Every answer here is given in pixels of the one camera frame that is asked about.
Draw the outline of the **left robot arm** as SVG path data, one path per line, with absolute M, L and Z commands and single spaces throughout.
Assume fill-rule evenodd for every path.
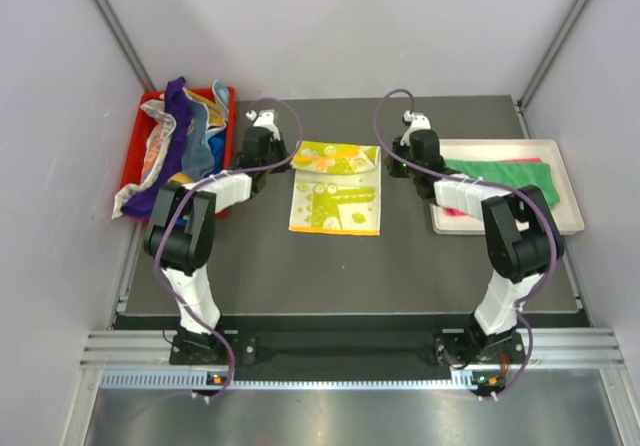
M 212 296 L 207 263 L 215 237 L 216 215 L 251 199 L 267 175 L 288 169 L 285 142 L 275 126 L 252 126 L 243 136 L 237 167 L 181 185 L 162 186 L 149 220 L 144 250 L 154 258 L 159 278 L 180 311 L 173 347 L 216 362 L 227 340 L 216 330 L 221 318 Z

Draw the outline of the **yellow patterned towel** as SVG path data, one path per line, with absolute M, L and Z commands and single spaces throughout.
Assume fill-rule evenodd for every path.
M 291 166 L 295 176 L 290 231 L 380 234 L 380 147 L 304 141 Z

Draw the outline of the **green towel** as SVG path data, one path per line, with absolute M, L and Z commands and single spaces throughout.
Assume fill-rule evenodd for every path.
M 500 183 L 516 189 L 529 185 L 536 186 L 542 191 L 551 209 L 560 203 L 560 196 L 552 179 L 551 166 L 543 163 L 539 158 L 534 158 L 532 161 L 446 159 L 445 164 L 448 168 L 473 179 Z

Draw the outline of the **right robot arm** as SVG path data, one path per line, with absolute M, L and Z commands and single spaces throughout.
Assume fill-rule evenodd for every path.
M 527 297 L 553 274 L 564 253 L 543 191 L 536 185 L 500 185 L 447 167 L 439 138 L 430 129 L 395 138 L 385 164 L 391 176 L 410 178 L 420 198 L 483 223 L 493 272 L 465 328 L 465 341 L 474 359 L 492 360 L 513 335 Z

